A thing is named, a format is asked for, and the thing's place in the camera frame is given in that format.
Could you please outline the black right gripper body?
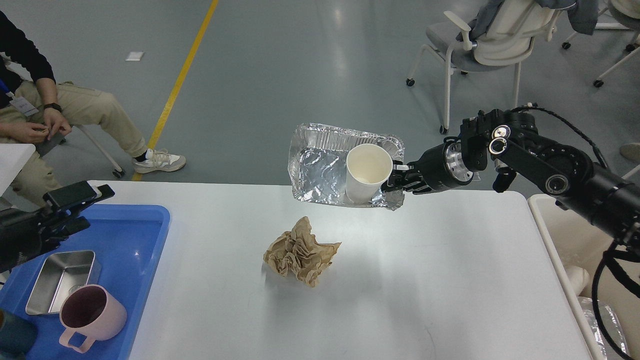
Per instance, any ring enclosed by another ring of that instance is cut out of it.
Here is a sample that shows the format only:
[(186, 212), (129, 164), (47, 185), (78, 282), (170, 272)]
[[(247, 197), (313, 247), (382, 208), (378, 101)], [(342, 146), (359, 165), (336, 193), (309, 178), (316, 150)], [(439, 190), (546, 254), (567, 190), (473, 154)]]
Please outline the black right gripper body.
[(475, 173), (463, 162), (458, 140), (444, 140), (441, 145), (426, 150), (417, 161), (417, 171), (425, 188), (418, 193), (436, 193), (467, 186)]

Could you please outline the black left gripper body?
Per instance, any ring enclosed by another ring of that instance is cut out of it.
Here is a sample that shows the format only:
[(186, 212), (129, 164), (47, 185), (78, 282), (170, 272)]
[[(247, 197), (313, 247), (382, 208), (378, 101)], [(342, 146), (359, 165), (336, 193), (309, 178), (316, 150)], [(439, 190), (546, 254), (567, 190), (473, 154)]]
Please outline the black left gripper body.
[(41, 239), (42, 222), (51, 211), (44, 207), (33, 212), (7, 208), (0, 212), (0, 271), (10, 271), (51, 251)]

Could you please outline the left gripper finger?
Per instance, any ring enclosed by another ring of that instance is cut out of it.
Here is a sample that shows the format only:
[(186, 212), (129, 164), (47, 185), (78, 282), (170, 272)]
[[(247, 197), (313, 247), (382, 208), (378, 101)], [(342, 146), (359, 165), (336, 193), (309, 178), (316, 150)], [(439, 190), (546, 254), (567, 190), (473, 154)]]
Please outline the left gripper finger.
[(59, 248), (68, 237), (90, 227), (84, 216), (41, 216), (36, 217), (39, 240), (38, 253), (48, 253)]
[(49, 191), (42, 196), (42, 199), (55, 213), (81, 212), (90, 205), (112, 198), (114, 195), (114, 190), (107, 184), (92, 186), (87, 181), (80, 181)]

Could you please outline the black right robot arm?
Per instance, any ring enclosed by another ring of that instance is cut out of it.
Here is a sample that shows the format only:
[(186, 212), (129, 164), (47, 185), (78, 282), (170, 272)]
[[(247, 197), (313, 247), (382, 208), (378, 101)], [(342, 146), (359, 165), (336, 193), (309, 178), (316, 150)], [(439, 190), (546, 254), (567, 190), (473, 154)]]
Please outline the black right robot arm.
[(639, 285), (618, 263), (639, 262), (640, 191), (638, 186), (608, 170), (598, 146), (590, 139), (596, 161), (578, 148), (540, 136), (531, 111), (522, 105), (506, 111), (479, 111), (462, 120), (459, 134), (426, 150), (417, 161), (393, 162), (382, 192), (407, 191), (422, 195), (468, 185), (474, 173), (485, 170), (488, 159), (496, 166), (494, 191), (505, 192), (518, 174), (556, 205), (572, 210), (612, 237), (592, 281), (592, 300), (598, 300), (602, 271), (608, 268), (631, 294)]

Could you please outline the person right hand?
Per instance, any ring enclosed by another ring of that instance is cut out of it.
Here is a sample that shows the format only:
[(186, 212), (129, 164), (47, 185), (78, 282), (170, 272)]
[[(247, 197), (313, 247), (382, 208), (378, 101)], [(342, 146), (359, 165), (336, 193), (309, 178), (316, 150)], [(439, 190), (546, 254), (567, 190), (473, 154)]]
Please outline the person right hand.
[(25, 122), (10, 124), (7, 134), (12, 139), (25, 144), (40, 144), (50, 136), (50, 128), (45, 125)]

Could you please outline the person left hand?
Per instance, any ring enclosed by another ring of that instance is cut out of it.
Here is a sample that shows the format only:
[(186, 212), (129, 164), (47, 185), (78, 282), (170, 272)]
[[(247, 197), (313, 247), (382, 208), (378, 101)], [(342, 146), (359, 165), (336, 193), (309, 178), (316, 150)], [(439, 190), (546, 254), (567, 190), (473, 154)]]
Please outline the person left hand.
[(48, 127), (48, 136), (46, 139), (50, 141), (57, 133), (61, 133), (63, 136), (72, 132), (72, 126), (64, 117), (61, 111), (55, 108), (49, 107), (43, 110), (43, 119), (46, 127)]

